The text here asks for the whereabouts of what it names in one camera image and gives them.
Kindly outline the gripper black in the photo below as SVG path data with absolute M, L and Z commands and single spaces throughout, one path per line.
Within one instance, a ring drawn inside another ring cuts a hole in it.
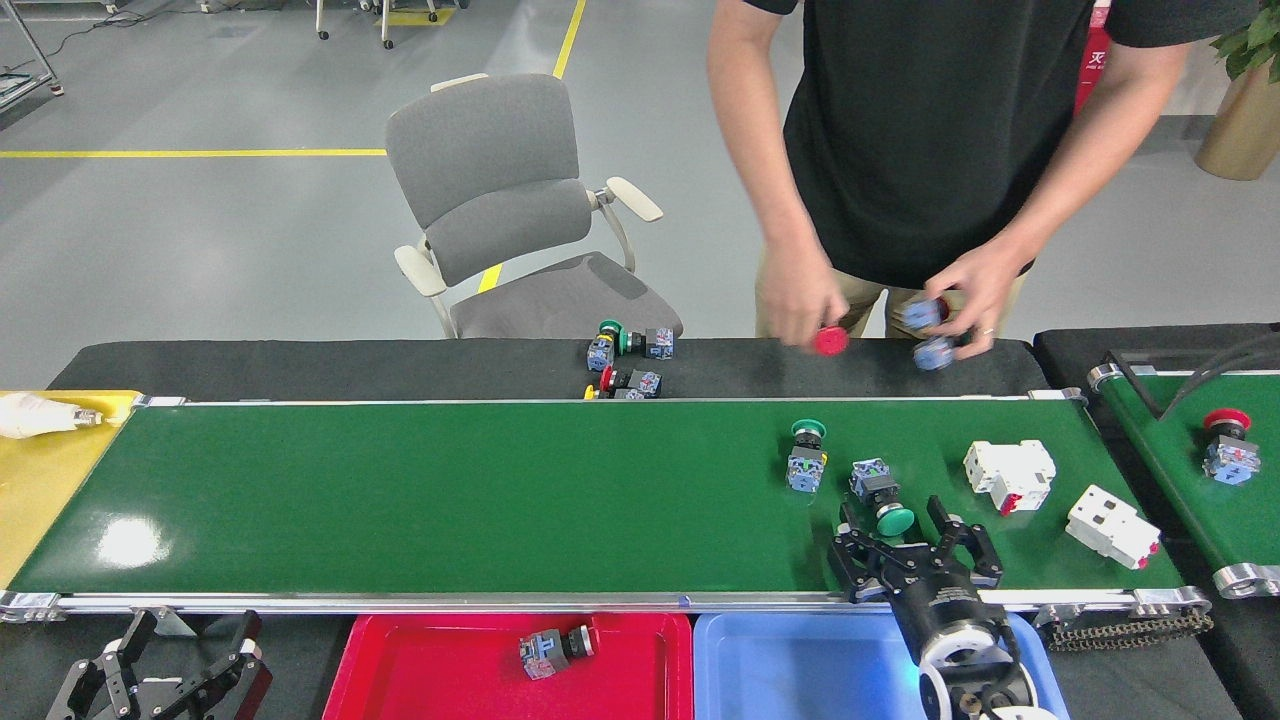
M 252 719 L 273 682 L 256 644 L 261 619 L 244 612 L 233 648 L 191 679 L 138 685 L 133 665 L 157 626 L 136 612 L 125 634 L 100 656 L 72 664 L 47 719 Z
M 829 560 L 847 601 L 867 602 L 882 594 L 884 574 L 893 568 L 893 615 L 914 661 L 957 661 L 961 651 L 984 653 L 998 643 L 995 611 L 977 587 L 995 588 L 1004 564 L 987 529 L 966 524 L 948 512 L 940 497 L 929 497 L 927 511 L 940 533 L 937 544 L 893 547 L 865 530 L 851 501 L 841 503 L 844 520 L 831 541 Z M 955 556 L 963 547 L 966 568 Z M 906 560 L 915 564 L 906 569 Z

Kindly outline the person's left hand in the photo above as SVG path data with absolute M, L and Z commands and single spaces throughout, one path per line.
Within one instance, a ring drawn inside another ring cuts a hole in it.
M 965 252 L 925 282 L 924 292 L 931 299 L 947 291 L 957 291 L 963 297 L 963 306 L 948 322 L 929 329 L 938 336 L 969 337 L 954 350 L 957 361 L 993 347 L 1012 287 L 1032 259 L 1018 240 L 996 237 Z

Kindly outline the person's right hand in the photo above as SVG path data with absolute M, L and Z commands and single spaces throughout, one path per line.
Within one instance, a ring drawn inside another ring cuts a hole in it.
M 764 238 L 755 283 L 756 336 L 808 347 L 849 313 L 835 269 L 813 234 Z

